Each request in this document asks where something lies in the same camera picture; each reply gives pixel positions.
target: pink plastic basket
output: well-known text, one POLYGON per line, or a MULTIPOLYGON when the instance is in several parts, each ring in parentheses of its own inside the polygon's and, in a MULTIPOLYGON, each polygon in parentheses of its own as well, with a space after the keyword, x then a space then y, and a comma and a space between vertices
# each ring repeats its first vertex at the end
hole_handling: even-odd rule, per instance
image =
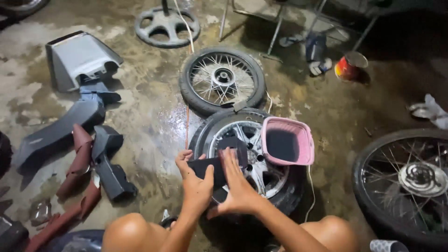
POLYGON ((282 117, 268 117, 264 120, 263 128, 261 129, 261 140, 263 143, 263 156, 271 163, 277 165, 311 165, 314 162, 314 141, 311 135, 311 130, 303 122, 282 118, 282 117), (268 130, 284 130, 294 133, 297 136, 299 144, 299 156, 296 162, 290 162, 275 158, 267 152, 266 146, 266 132, 268 130))

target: tire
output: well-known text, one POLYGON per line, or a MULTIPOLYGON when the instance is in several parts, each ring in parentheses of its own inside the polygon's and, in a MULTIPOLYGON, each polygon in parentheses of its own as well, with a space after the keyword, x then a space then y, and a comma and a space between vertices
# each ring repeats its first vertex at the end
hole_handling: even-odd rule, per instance
POLYGON ((448 248, 448 234, 425 234, 410 229, 378 208, 367 195, 361 182, 361 170, 367 158, 375 150, 387 143, 412 137, 433 137, 448 140, 448 131, 436 129, 401 130, 372 142, 357 156, 353 164, 353 191, 360 209, 380 239, 397 239, 406 244, 412 251, 445 252, 448 248))
POLYGON ((255 92, 248 98, 246 102, 248 108, 253 108, 259 105, 266 90, 266 84, 264 82, 264 74, 263 71, 261 70, 261 67, 249 54, 238 51, 233 48, 223 46, 205 48, 193 54, 186 60, 184 66, 182 67, 182 71, 180 72, 179 77, 179 87, 181 89, 181 94, 186 100, 186 102, 188 102, 188 104, 190 104, 191 107, 193 107, 196 111, 198 111, 200 114, 204 116, 210 116, 218 111, 223 110, 223 108, 218 105, 213 105, 202 100, 194 92, 192 86, 189 83, 190 82, 189 73, 192 66, 194 66, 193 64, 195 64, 198 58, 212 52, 224 52, 234 54, 238 57, 241 57, 243 60, 246 61, 247 64, 249 64, 253 68, 255 72, 254 75, 254 83, 256 85, 255 92))
POLYGON ((38 12, 45 5, 47 5, 48 2, 50 2, 50 0, 36 0, 36 3, 32 6, 29 6, 29 8, 23 6, 9 6, 7 4, 0 3, 0 9, 1 14, 7 17, 25 18, 38 12))
POLYGON ((13 155, 9 138, 0 131, 0 178, 8 171, 13 155))
MULTIPOLYGON (((248 117, 254 121, 263 123, 264 119, 270 115, 262 110, 245 108, 235 113, 231 109, 221 111, 209 117, 196 130, 192 137, 189 148, 193 150, 194 159, 198 159, 202 153, 208 156, 208 149, 215 133, 223 126, 242 120, 248 120, 248 117)), ((306 178, 306 169, 304 167, 290 167, 288 178, 279 192, 269 200, 281 212, 289 215, 302 199, 304 179, 306 178)), ((219 203, 215 198, 224 198, 227 192, 224 189, 218 189, 213 194, 214 203, 219 203)))

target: red can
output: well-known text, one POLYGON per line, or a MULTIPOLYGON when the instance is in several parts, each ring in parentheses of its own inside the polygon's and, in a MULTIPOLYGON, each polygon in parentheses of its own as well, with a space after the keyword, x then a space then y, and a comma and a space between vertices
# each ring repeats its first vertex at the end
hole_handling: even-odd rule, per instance
POLYGON ((359 74, 360 68, 366 68, 369 65, 366 57, 358 52, 348 52, 335 66, 335 74, 341 80, 355 80, 359 74))

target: wet floor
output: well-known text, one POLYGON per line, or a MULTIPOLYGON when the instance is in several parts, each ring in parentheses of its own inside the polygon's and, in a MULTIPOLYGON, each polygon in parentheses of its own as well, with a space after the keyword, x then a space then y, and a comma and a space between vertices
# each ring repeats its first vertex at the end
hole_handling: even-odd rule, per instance
MULTIPOLYGON (((237 1, 237 6, 261 12, 254 1, 237 1)), ((438 99, 446 77, 438 71, 440 68, 432 66, 440 66, 440 61, 415 63, 403 57, 382 59, 379 56, 384 52, 376 52, 375 46, 367 44, 364 50, 373 56, 366 69, 366 83, 343 83, 333 70, 312 78, 300 45, 274 46, 273 54, 283 63, 259 55, 268 48, 275 29, 273 22, 230 12, 225 23, 225 38, 219 43, 217 36, 224 1, 212 2, 194 2, 193 11, 202 29, 195 50, 226 45, 256 59, 272 98, 271 114, 305 122, 312 130, 315 162, 311 176, 316 206, 309 221, 330 214, 347 219, 359 234, 362 251, 368 251, 373 233, 352 193, 351 163, 372 139, 395 130, 428 126, 410 118, 406 105, 422 100, 429 91, 438 99)), ((108 107, 104 124, 125 136, 112 163, 123 167, 139 193, 134 200, 122 204, 111 204, 104 196, 89 217, 73 230, 102 229, 117 217, 131 212, 141 213, 150 222, 159 222, 164 209, 173 214, 180 211, 182 189, 173 159, 185 148, 186 105, 179 92, 178 78, 189 50, 188 47, 158 49, 136 37, 135 16, 157 5, 153 0, 52 1, 42 11, 0 33, 0 130, 10 137, 14 148, 18 148, 23 137, 62 116, 78 99, 77 93, 61 94, 52 89, 43 47, 46 42, 83 30, 98 37, 124 59, 112 85, 122 100, 108 107)), ((273 7, 262 12, 275 16, 276 10, 273 7)), ((311 19, 309 11, 289 8, 280 35, 301 33, 311 19)), ((409 38, 416 37, 416 34, 409 35, 409 38)), ((328 54, 338 59, 351 47, 353 40, 329 40, 328 54)), ((267 109, 269 100, 263 106, 262 109, 267 109)), ((190 113, 190 138, 202 120, 190 113)), ((31 178, 23 178, 14 168, 10 169, 0 180, 1 185, 11 187, 4 198, 14 200, 6 214, 24 223, 33 235, 36 230, 30 226, 28 214, 32 202, 50 197, 53 211, 64 211, 70 202, 58 202, 55 193, 74 157, 73 151, 61 153, 31 178)), ((311 202, 310 185, 307 185, 304 200, 293 213, 294 220, 304 221, 311 202)), ((226 232, 218 232, 215 227, 219 225, 226 224, 219 220, 201 220, 190 251, 229 248, 257 251, 261 246, 260 240, 253 243, 247 239, 250 230, 227 225, 226 232)))

